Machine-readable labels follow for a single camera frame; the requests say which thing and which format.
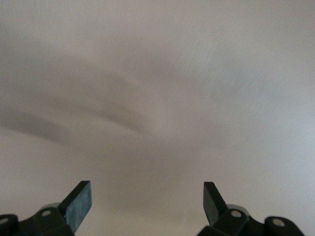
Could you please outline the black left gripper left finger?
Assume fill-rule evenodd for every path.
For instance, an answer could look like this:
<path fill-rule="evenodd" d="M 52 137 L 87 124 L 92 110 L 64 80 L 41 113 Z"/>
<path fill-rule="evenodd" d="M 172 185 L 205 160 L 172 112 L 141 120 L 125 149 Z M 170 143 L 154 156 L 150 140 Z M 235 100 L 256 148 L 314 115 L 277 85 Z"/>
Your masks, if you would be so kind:
<path fill-rule="evenodd" d="M 15 214 L 0 216 L 2 236 L 74 236 L 92 207 L 91 182 L 81 181 L 60 203 L 43 206 L 20 221 Z"/>

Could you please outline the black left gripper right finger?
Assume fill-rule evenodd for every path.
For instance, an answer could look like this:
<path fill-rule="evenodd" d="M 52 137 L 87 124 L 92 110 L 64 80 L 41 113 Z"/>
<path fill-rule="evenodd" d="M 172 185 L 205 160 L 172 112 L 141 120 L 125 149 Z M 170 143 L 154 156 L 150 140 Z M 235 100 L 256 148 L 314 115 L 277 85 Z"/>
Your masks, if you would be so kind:
<path fill-rule="evenodd" d="M 199 236 L 303 236 L 292 221 L 269 216 L 263 223 L 253 219 L 247 210 L 237 205 L 227 205 L 213 182 L 203 187 L 203 208 L 208 226 Z"/>

